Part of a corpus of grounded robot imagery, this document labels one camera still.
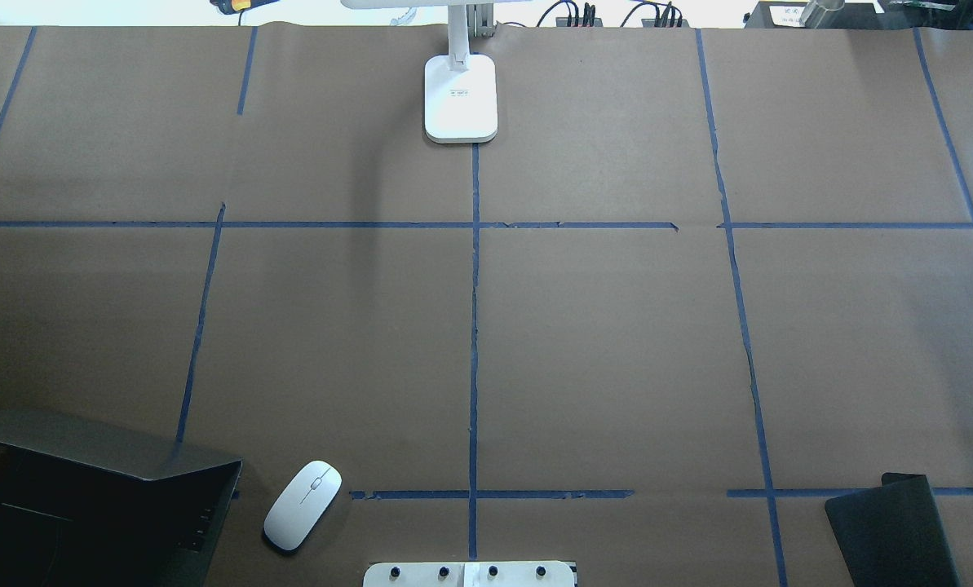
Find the black mouse pad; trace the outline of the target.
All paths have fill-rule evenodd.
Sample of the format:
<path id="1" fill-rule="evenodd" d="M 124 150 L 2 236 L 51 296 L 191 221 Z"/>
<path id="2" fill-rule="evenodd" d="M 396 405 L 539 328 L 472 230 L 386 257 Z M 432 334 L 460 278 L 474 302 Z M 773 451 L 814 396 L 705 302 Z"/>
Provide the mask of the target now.
<path id="1" fill-rule="evenodd" d="M 886 472 L 823 505 L 855 586 L 960 586 L 929 479 Z"/>

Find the grey laptop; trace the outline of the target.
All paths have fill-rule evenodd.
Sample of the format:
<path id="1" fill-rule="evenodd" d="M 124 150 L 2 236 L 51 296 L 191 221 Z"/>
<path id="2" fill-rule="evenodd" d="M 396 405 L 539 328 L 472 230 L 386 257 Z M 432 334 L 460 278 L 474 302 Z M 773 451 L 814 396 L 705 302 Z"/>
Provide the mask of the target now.
<path id="1" fill-rule="evenodd" d="M 243 461 L 0 409 L 0 586 L 202 586 Z"/>

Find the white desk lamp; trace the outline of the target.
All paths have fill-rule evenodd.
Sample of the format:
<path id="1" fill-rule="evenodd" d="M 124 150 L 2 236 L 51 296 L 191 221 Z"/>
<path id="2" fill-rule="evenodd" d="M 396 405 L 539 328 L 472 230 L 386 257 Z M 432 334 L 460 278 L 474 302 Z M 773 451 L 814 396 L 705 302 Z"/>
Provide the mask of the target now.
<path id="1" fill-rule="evenodd" d="M 448 52 L 430 57 L 423 70 L 423 129 L 437 144 L 477 144 L 498 132 L 496 63 L 471 49 L 468 4 L 497 1 L 343 1 L 348 10 L 446 10 Z"/>

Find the white computer mouse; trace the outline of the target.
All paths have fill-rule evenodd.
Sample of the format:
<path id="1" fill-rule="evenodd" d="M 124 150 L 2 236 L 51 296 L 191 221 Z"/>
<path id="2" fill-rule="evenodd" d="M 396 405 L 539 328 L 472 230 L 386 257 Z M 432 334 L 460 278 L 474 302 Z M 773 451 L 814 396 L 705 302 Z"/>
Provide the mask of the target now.
<path id="1" fill-rule="evenodd" d="M 333 504 L 343 477 L 326 461 L 310 461 L 287 483 L 263 520 L 263 534 L 284 551 L 298 549 Z"/>

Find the red yellow emergency stop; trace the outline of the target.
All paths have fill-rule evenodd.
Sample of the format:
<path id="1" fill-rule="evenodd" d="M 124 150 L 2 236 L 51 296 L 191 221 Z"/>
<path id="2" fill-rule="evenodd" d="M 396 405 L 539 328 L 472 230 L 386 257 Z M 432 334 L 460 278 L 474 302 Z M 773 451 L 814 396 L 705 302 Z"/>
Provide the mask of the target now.
<path id="1" fill-rule="evenodd" d="M 276 0 L 209 0 L 209 4 L 213 5 L 215 10 L 220 11 L 222 15 L 239 15 L 241 12 L 255 10 L 255 8 L 274 2 Z"/>

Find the black box with label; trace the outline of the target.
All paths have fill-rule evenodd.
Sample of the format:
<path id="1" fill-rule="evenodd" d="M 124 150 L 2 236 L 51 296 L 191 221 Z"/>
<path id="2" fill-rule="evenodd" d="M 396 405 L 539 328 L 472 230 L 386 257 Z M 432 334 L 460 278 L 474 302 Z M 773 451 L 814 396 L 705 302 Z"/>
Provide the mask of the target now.
<path id="1" fill-rule="evenodd" d="M 744 29 L 877 30 L 885 15 L 874 2 L 758 1 Z"/>

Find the silver metal cylinder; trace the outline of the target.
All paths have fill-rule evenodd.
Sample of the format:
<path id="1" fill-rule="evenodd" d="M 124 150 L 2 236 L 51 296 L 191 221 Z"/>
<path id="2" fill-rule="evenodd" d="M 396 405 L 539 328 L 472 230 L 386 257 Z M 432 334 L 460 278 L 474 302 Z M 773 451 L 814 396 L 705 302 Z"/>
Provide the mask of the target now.
<path id="1" fill-rule="evenodd" d="M 845 4 L 847 4 L 845 0 L 807 1 L 800 12 L 798 22 L 804 29 L 832 29 Z"/>

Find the aluminium frame post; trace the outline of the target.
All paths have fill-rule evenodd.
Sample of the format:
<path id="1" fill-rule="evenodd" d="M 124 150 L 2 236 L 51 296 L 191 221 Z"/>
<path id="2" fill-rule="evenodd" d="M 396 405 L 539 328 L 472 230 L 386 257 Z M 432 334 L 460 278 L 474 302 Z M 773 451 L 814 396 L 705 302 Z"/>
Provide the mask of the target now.
<path id="1" fill-rule="evenodd" d="M 494 16 L 494 3 L 484 2 L 468 4 L 467 14 L 468 36 L 470 38 L 490 38 L 496 33 L 497 22 Z"/>

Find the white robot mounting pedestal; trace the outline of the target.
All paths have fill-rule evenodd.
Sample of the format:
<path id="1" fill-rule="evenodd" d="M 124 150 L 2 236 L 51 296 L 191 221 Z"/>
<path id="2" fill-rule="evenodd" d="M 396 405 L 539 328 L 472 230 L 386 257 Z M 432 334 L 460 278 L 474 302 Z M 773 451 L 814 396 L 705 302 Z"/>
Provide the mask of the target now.
<path id="1" fill-rule="evenodd" d="M 559 560 L 375 563 L 363 586 L 577 586 L 575 565 Z"/>

